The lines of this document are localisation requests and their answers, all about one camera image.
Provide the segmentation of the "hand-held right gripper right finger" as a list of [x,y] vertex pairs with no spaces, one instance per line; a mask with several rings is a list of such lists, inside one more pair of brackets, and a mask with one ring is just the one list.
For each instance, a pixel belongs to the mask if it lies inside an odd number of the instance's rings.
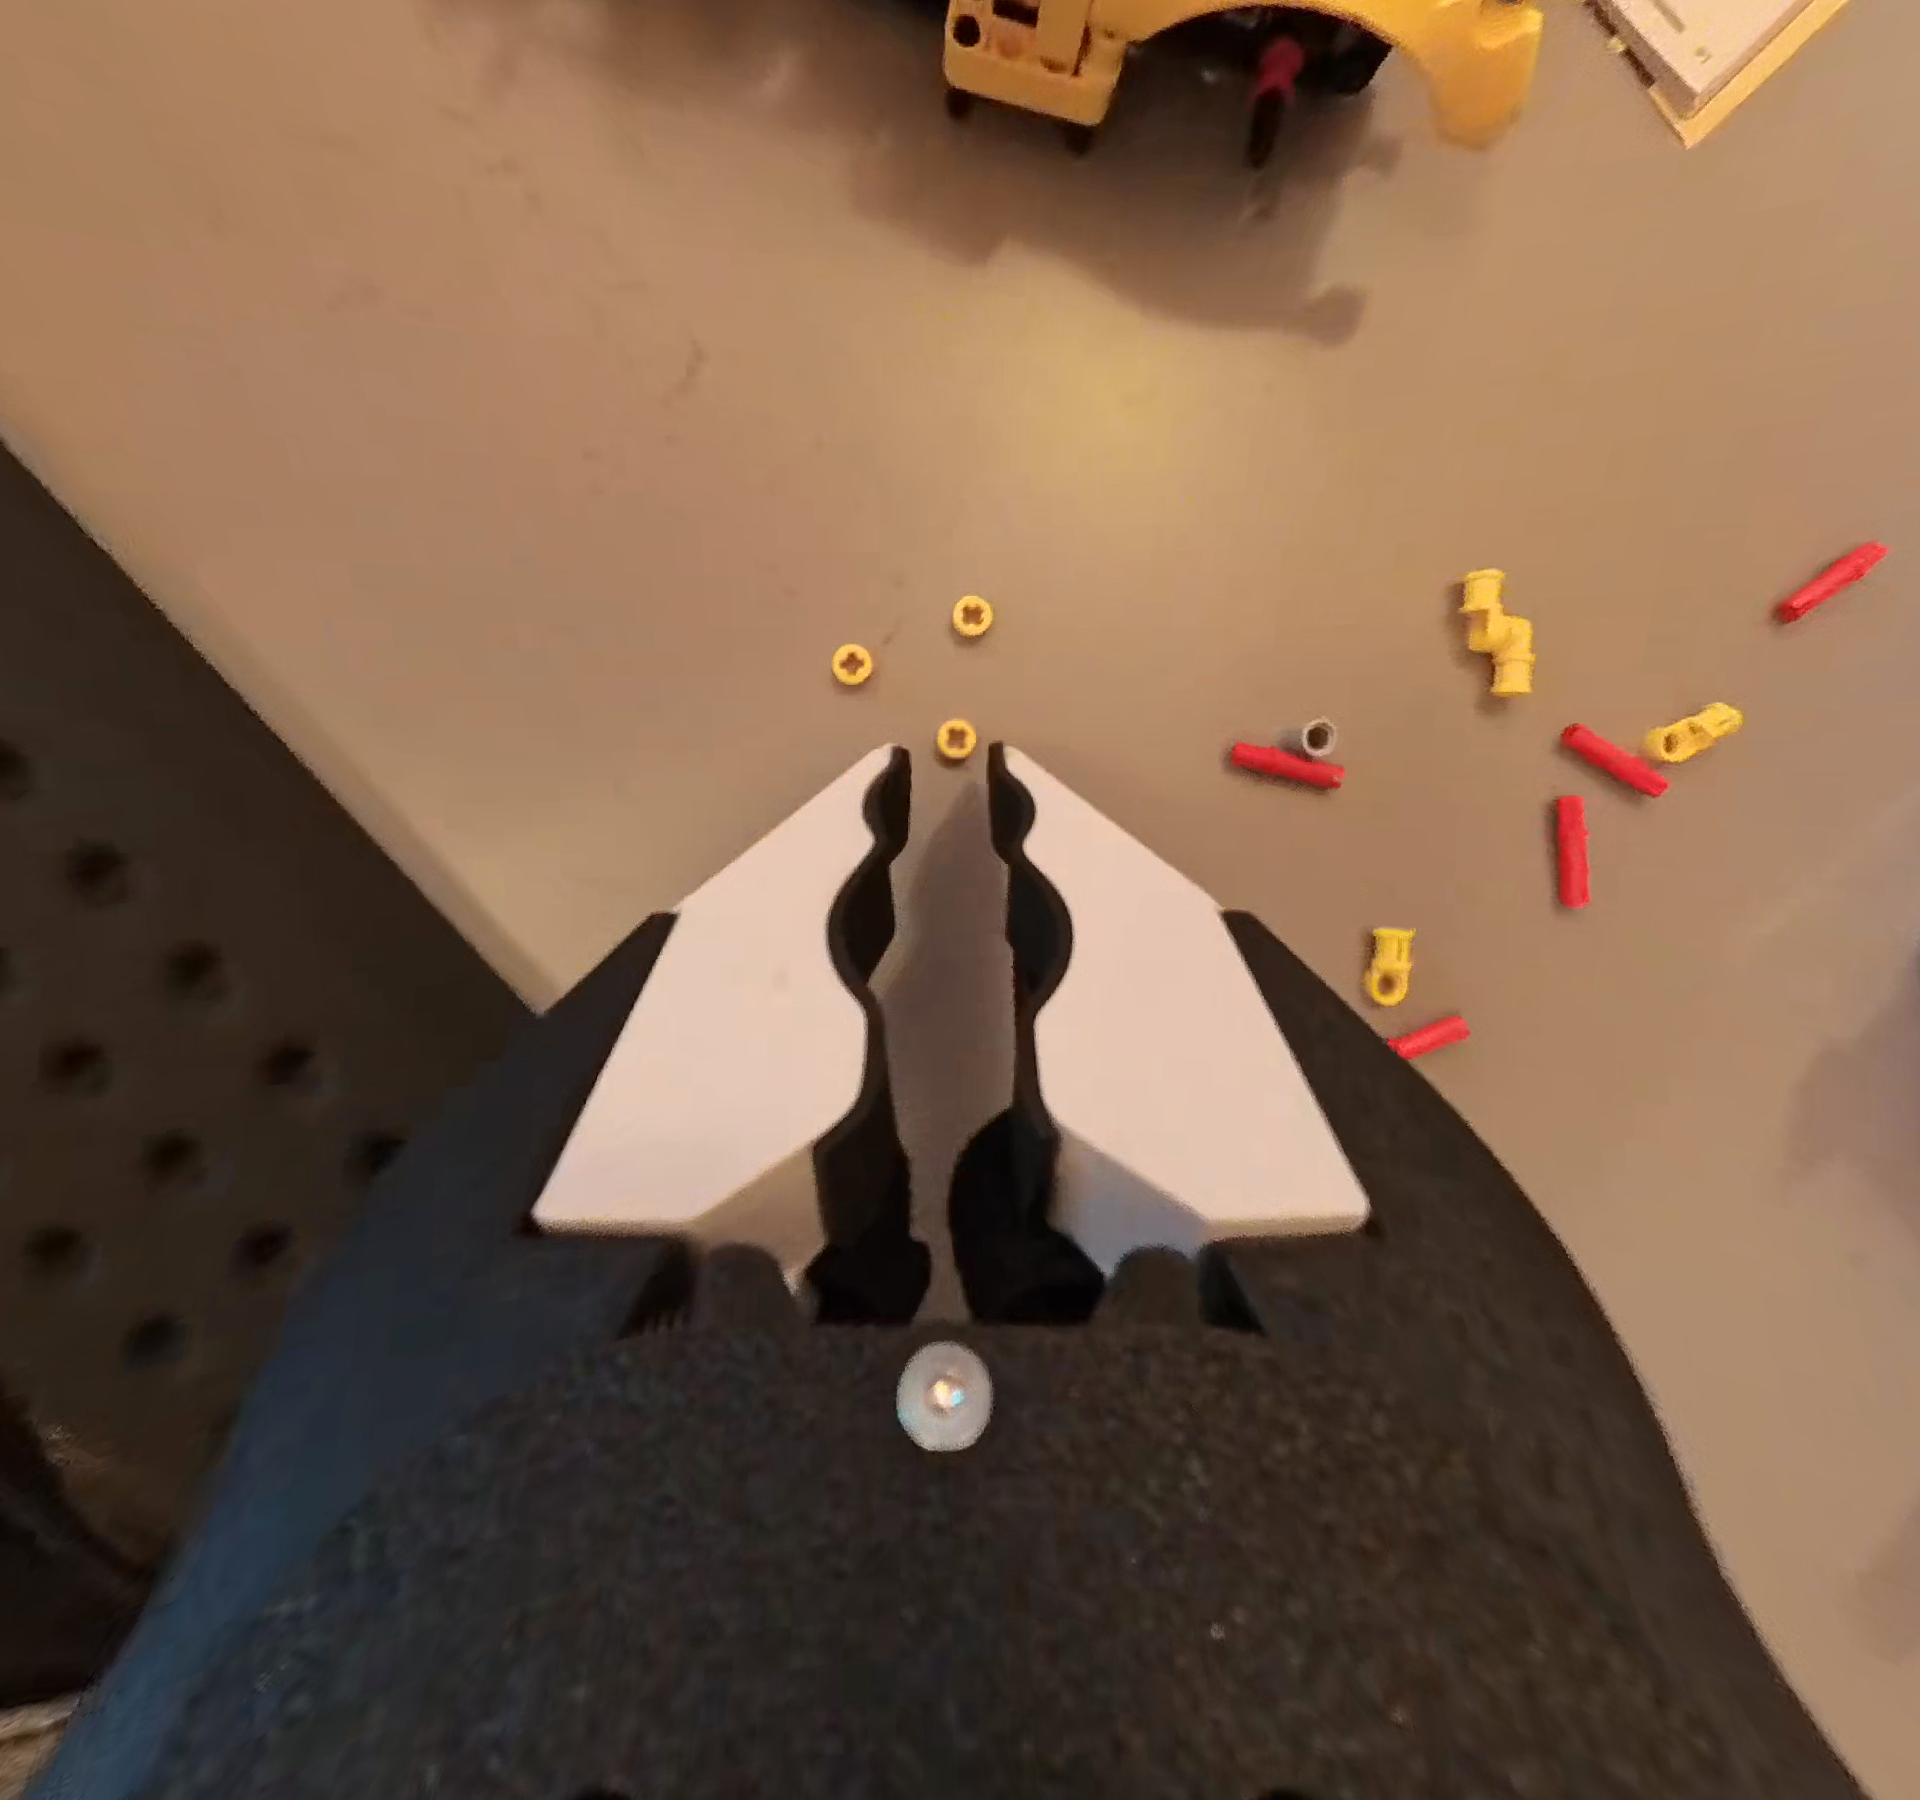
[[1008,744],[989,826],[1014,1055],[947,1190],[973,1319],[1081,1322],[1139,1254],[1361,1233],[1370,1195],[1220,901]]

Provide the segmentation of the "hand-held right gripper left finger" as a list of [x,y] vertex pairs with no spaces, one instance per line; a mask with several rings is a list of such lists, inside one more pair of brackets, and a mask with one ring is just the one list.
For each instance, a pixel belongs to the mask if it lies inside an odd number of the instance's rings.
[[909,750],[879,745],[670,912],[540,1233],[752,1246],[831,1324],[918,1313],[932,1256],[876,992],[911,804]]

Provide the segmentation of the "grey desk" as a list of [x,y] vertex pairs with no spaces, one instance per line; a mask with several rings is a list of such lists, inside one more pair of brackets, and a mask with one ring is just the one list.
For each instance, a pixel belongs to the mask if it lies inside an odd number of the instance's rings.
[[[530,1002],[913,745],[932,1188],[1011,1053],[947,716],[1346,997],[1415,926],[1424,1071],[1917,1796],[1917,0],[1694,150],[1553,2],[1497,150],[1392,65],[1252,181],[1220,86],[955,122],[878,0],[4,0],[4,432]],[[1561,748],[1710,703],[1656,799]],[[1338,790],[1229,767],[1315,716]]]

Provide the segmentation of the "dark perforated panel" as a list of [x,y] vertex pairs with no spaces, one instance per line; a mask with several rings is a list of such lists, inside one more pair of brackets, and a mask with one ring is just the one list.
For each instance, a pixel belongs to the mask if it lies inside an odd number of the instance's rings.
[[294,1292],[530,1015],[4,450],[4,1711],[105,1668]]

